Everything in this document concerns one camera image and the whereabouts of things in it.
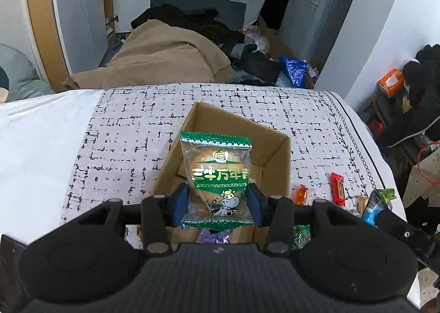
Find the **blue foil bag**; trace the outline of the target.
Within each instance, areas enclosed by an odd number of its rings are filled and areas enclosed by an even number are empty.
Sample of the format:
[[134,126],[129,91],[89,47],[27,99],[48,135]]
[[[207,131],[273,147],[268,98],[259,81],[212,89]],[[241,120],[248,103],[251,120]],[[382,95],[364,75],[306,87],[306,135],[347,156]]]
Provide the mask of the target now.
[[277,58],[280,61],[283,84],[286,84],[289,88],[303,88],[309,68],[307,61],[282,55],[279,55]]

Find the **yellow orange biscuit packet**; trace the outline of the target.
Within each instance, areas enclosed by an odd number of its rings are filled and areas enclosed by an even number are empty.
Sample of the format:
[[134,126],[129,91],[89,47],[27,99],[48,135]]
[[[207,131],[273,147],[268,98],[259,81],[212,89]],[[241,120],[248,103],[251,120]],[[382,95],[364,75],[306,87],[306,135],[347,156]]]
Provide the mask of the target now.
[[363,212],[365,211],[365,208],[368,205],[368,201],[369,201],[369,197],[368,196],[358,196],[357,197],[357,210],[359,212],[359,214],[363,214]]

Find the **small orange candy packet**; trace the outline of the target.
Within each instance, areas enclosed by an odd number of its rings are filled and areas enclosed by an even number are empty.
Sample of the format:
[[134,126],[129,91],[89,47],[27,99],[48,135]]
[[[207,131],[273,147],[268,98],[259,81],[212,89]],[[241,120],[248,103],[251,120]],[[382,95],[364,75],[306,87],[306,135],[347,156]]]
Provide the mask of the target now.
[[293,201],[296,206],[304,206],[307,201],[308,188],[305,185],[299,185],[295,190]]

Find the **white wardrobe door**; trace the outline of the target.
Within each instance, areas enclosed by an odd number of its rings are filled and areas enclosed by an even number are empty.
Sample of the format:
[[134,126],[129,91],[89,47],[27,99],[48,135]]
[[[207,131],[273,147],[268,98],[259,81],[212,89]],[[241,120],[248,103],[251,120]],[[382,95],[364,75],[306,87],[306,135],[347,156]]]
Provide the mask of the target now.
[[108,50],[104,0],[53,0],[69,74],[96,69]]

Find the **tan blanket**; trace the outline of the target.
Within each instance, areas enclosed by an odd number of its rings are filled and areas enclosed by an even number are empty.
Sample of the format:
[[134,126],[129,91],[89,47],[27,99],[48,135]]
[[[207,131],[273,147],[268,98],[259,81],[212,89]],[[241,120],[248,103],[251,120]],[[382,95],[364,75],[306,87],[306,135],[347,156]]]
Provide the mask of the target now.
[[227,83],[229,58],[208,38],[149,20],[136,28],[108,66],[72,74],[68,89],[113,89],[170,83]]

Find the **floral tablecloth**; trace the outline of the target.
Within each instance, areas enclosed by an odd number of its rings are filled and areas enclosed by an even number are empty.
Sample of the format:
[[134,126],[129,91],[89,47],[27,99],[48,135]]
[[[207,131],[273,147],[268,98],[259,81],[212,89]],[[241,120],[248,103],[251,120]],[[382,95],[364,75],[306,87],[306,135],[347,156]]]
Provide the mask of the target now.
[[429,207],[439,207],[439,150],[412,167],[403,205],[411,206],[418,198],[428,199]]

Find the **purple candy packet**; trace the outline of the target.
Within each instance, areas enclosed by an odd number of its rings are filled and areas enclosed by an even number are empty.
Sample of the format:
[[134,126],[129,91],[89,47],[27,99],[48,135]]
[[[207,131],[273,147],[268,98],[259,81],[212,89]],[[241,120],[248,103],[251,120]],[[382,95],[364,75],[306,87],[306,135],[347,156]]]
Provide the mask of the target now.
[[198,234],[197,242],[202,244],[228,244],[233,230],[217,232],[203,228]]

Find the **orange tissue box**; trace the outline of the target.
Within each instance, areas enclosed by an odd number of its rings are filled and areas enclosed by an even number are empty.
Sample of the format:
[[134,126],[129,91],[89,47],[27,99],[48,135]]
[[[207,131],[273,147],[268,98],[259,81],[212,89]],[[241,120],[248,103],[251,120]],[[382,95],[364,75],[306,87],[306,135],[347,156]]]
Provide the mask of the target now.
[[393,69],[377,82],[379,90],[388,98],[394,97],[404,87],[402,71]]

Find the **brown cardboard box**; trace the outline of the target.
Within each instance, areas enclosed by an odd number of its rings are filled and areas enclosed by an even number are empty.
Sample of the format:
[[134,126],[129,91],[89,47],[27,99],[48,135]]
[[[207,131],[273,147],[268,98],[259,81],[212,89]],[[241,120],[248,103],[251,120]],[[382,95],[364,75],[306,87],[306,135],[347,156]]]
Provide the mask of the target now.
[[192,106],[177,135],[152,194],[168,196],[188,183],[190,203],[183,210],[197,221],[187,230],[140,228],[143,244],[176,247],[196,241],[200,228],[208,227],[233,228],[231,242],[263,246],[268,229],[250,218],[245,185],[255,184],[267,197],[289,194],[289,137],[205,103]]

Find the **green cow biscuit packet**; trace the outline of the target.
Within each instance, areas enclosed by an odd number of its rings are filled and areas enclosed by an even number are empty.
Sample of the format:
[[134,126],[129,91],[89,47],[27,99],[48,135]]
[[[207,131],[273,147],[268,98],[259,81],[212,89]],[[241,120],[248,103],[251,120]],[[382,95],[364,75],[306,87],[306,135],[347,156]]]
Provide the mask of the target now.
[[181,132],[189,205],[182,225],[214,231],[252,226],[245,190],[252,140],[238,135]]

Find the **dark green snack packet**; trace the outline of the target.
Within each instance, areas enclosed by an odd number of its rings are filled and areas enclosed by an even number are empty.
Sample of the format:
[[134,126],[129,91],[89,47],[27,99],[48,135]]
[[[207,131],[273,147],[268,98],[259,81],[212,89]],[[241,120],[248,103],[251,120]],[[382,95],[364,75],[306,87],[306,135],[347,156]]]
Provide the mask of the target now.
[[309,225],[294,225],[293,226],[293,250],[300,250],[311,239]]

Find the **black clothes pile on chair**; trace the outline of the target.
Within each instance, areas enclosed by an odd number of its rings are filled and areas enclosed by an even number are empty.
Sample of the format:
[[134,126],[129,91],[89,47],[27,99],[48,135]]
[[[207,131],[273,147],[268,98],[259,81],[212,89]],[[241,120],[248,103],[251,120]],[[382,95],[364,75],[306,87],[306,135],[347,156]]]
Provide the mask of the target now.
[[379,137],[379,143],[392,148],[421,133],[431,141],[439,140],[439,45],[426,45],[416,59],[403,67],[409,85],[411,109],[395,116],[394,122]]

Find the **grey mini fridge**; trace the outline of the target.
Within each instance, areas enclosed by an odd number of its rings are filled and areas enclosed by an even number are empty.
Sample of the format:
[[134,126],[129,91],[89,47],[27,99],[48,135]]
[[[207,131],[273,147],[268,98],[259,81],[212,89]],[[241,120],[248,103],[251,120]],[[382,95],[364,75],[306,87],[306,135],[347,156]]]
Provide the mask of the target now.
[[289,0],[280,37],[294,57],[323,69],[352,0]]

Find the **red candy bar packet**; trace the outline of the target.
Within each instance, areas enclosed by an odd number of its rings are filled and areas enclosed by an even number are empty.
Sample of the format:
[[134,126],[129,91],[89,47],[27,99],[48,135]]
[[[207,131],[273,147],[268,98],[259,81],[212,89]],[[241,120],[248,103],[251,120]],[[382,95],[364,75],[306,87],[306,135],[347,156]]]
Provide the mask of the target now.
[[330,174],[330,185],[335,205],[345,207],[344,177],[337,173]]

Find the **grey plush toy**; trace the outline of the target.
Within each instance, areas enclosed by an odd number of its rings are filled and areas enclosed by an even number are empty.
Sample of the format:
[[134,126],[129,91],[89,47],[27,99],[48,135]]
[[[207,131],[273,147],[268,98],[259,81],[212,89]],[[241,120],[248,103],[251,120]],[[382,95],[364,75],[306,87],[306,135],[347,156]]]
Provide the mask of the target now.
[[8,45],[1,44],[1,102],[13,102],[54,94],[40,79],[27,56]]

